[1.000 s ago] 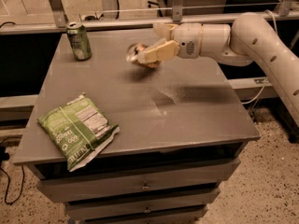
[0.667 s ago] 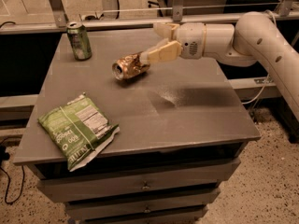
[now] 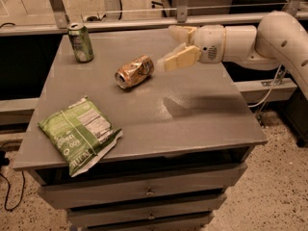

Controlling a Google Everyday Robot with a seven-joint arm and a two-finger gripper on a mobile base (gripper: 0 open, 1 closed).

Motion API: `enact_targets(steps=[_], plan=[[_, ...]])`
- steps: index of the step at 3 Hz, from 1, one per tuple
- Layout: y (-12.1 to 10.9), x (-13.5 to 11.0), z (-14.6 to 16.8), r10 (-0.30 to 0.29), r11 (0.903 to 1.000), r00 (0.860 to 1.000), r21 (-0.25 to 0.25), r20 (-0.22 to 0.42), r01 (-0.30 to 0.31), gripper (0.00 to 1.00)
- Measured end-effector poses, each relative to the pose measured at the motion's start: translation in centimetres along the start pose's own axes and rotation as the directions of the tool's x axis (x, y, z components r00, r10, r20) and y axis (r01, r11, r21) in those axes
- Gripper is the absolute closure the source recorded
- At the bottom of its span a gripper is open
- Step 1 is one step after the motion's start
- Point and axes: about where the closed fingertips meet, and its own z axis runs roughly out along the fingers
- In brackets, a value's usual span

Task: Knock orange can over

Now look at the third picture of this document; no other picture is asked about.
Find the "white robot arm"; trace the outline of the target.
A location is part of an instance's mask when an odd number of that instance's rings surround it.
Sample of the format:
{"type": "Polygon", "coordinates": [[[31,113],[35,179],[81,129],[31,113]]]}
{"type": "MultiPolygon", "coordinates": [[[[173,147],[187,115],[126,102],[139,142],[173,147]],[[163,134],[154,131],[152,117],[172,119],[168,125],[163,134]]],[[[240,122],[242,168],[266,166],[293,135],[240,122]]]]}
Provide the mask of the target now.
{"type": "Polygon", "coordinates": [[[168,27],[179,45],[157,61],[171,71],[197,62],[231,62],[254,70],[284,65],[308,98],[308,33],[290,14],[274,11],[258,26],[204,25],[168,27]]]}

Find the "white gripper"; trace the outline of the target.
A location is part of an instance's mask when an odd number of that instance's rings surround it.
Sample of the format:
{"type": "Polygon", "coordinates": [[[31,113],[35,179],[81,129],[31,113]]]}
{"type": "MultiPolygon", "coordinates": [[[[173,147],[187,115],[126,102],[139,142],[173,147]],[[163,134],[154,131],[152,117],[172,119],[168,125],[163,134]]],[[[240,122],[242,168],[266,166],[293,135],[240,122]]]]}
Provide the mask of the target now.
{"type": "Polygon", "coordinates": [[[188,67],[198,60],[203,64],[222,61],[225,43],[225,28],[222,25],[205,25],[198,29],[192,26],[171,25],[168,32],[175,40],[195,46],[179,45],[157,61],[156,67],[159,70],[172,71],[188,67]]]}

